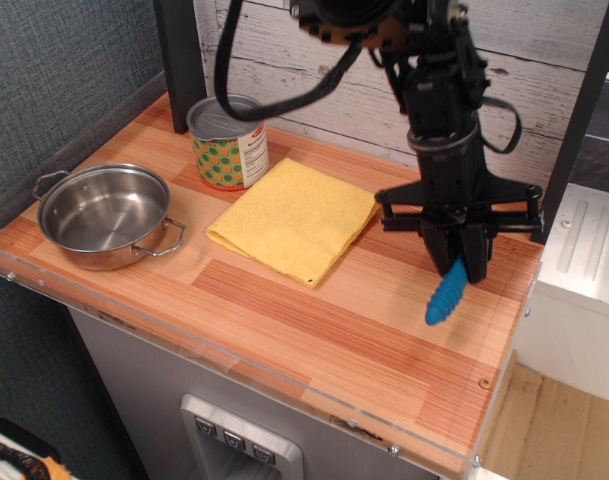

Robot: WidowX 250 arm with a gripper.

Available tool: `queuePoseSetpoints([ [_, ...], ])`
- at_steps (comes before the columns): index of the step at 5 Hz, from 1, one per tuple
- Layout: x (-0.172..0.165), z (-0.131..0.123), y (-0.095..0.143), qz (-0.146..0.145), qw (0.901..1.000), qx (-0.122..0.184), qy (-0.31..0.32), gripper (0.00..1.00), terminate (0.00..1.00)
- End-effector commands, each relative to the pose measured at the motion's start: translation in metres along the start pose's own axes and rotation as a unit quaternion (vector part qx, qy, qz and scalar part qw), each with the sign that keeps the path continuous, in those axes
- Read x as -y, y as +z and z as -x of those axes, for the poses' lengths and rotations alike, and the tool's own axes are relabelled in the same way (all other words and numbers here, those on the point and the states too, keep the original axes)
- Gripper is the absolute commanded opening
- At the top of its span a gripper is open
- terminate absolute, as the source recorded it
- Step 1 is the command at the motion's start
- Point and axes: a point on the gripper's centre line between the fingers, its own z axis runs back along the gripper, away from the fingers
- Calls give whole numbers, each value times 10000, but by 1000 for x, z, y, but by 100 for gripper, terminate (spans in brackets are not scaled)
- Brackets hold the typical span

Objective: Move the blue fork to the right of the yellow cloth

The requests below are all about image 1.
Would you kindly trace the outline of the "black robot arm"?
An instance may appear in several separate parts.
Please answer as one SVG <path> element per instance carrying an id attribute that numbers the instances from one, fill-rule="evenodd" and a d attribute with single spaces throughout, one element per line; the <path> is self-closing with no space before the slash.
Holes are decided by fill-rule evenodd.
<path id="1" fill-rule="evenodd" d="M 485 94 L 487 63 L 473 44 L 466 5 L 293 1 L 290 13 L 324 43 L 368 50 L 408 118 L 420 179 L 377 193 L 386 230 L 417 232 L 440 275 L 462 261 L 469 282 L 478 283 L 487 276 L 498 233 L 542 229 L 542 188 L 488 170 L 486 151 L 511 153 L 522 124 L 503 148 L 482 133 L 482 106 L 513 107 Z"/>

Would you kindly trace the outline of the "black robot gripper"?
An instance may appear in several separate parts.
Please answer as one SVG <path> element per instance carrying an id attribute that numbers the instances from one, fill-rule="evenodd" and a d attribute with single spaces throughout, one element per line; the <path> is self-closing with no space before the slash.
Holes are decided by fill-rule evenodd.
<path id="1" fill-rule="evenodd" d="M 442 277 L 462 251 L 469 282 L 479 283 L 487 278 L 497 234 L 543 229 L 542 188 L 491 173 L 480 141 L 420 150 L 418 163 L 419 181 L 381 190 L 376 200 L 385 230 L 420 231 Z"/>

